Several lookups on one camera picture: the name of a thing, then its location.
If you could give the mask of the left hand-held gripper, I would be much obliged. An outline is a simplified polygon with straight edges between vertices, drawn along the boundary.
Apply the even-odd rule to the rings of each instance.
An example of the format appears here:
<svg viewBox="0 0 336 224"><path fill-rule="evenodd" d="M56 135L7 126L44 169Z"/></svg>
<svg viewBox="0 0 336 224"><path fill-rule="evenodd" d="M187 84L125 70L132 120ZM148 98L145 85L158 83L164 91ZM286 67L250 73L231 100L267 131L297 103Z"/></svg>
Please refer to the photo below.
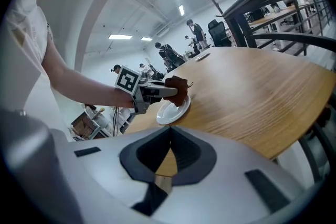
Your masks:
<svg viewBox="0 0 336 224"><path fill-rule="evenodd" d="M121 66L115 87L131 95L134 108L132 115L145 114L150 104L178 93L177 88L165 87L163 81L148 81L146 77L143 78L140 73L126 66Z"/></svg>

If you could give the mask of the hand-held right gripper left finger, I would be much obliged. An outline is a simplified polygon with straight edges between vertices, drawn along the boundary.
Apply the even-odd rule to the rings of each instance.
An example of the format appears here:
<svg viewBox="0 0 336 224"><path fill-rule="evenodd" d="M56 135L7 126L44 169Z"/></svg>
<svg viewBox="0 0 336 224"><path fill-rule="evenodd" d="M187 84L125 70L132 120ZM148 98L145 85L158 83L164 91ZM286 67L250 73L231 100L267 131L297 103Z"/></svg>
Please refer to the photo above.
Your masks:
<svg viewBox="0 0 336 224"><path fill-rule="evenodd" d="M123 148L142 138L163 132L163 127L113 138L68 142L52 129L51 219L57 224L172 224L167 201L153 209L149 190L160 192L150 183L134 180L120 163ZM153 209L153 214L146 215Z"/></svg>

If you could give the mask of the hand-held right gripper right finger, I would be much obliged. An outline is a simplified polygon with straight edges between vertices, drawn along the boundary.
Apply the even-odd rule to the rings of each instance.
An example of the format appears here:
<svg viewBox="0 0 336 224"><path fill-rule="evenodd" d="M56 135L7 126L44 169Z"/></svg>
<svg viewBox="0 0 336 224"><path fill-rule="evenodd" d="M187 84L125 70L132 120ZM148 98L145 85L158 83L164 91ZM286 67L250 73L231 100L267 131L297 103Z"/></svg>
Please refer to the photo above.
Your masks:
<svg viewBox="0 0 336 224"><path fill-rule="evenodd" d="M185 127L170 127L183 169L152 218L164 224L247 224L304 192L286 170L249 146Z"/></svg>

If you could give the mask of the person's white t-shirt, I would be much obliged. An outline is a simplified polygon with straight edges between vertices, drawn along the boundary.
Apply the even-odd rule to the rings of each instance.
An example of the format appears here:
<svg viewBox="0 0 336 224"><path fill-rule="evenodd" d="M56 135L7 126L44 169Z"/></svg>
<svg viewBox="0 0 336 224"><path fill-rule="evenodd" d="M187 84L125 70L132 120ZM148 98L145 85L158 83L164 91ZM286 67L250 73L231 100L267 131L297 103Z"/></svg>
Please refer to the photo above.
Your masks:
<svg viewBox="0 0 336 224"><path fill-rule="evenodd" d="M23 110L73 138L42 67L47 21L36 0L12 0L0 25L0 106Z"/></svg>

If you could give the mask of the wooden desk with white legs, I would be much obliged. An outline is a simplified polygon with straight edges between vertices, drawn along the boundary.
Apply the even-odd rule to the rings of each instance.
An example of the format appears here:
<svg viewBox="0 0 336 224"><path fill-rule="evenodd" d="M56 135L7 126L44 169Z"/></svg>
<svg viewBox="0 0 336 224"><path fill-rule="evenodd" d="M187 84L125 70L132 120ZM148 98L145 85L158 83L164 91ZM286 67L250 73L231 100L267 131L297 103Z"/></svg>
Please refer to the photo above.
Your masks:
<svg viewBox="0 0 336 224"><path fill-rule="evenodd" d="M300 27L300 17L303 25L308 25L309 16L313 17L314 12L317 11L313 2L306 2L298 5L286 7L279 12L268 13L263 18L254 22L248 23L253 34L272 32L293 31Z"/></svg>

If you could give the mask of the white-framed wooden box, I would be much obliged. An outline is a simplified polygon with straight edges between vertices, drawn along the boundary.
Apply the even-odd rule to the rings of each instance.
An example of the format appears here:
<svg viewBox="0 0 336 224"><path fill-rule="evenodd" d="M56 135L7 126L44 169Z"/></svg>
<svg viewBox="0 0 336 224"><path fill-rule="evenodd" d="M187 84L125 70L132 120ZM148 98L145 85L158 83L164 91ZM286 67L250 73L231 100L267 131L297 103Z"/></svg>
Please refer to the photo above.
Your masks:
<svg viewBox="0 0 336 224"><path fill-rule="evenodd" d="M98 125L94 120L89 119L86 112L82 112L70 125L79 133L84 140L94 140L110 137L110 133Z"/></svg>

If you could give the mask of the brown cloth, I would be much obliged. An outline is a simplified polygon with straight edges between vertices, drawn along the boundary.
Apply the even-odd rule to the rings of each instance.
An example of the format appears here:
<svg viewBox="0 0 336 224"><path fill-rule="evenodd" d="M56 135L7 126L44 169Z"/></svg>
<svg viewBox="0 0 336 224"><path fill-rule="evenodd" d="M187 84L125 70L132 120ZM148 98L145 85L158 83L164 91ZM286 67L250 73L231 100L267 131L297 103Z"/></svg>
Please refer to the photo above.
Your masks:
<svg viewBox="0 0 336 224"><path fill-rule="evenodd" d="M166 101L172 102L176 107L182 106L183 102L188 94L188 88L192 86L187 84L187 80L173 76L171 78L165 79L164 85L168 88L176 88L177 94L171 97L164 97Z"/></svg>

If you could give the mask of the white table leg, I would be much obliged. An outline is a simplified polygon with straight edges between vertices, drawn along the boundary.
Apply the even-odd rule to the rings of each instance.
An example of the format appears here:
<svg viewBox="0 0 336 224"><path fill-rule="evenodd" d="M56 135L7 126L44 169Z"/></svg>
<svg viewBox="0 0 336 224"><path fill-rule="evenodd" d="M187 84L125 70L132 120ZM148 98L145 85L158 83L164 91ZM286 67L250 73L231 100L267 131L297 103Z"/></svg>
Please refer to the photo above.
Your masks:
<svg viewBox="0 0 336 224"><path fill-rule="evenodd" d="M276 157L279 166L292 175L304 189L314 185L314 177L306 154L296 141L288 149Z"/></svg>

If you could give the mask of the black office chair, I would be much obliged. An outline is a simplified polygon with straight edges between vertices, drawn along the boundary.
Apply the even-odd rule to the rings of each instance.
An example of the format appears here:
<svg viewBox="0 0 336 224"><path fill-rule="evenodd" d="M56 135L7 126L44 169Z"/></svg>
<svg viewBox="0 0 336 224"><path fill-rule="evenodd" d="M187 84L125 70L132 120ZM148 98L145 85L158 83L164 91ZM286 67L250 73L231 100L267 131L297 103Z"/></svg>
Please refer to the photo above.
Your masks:
<svg viewBox="0 0 336 224"><path fill-rule="evenodd" d="M215 47L231 47L232 42L226 35L225 25L223 22L212 20L208 24L208 32L212 37Z"/></svg>
<svg viewBox="0 0 336 224"><path fill-rule="evenodd" d="M166 50L166 58L172 70L176 69L177 67L185 63L185 60L179 54L177 54L174 50L171 50L171 49Z"/></svg>

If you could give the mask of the person's left forearm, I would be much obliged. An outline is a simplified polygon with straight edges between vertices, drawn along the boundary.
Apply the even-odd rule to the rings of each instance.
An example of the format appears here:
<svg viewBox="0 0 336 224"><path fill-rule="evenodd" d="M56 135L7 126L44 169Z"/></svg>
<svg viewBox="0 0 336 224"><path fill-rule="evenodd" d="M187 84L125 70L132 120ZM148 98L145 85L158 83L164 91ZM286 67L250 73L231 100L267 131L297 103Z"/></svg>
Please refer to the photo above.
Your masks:
<svg viewBox="0 0 336 224"><path fill-rule="evenodd" d="M45 57L43 68L51 86L73 101L89 105L133 108L133 99L128 93L87 78L68 68L62 60Z"/></svg>

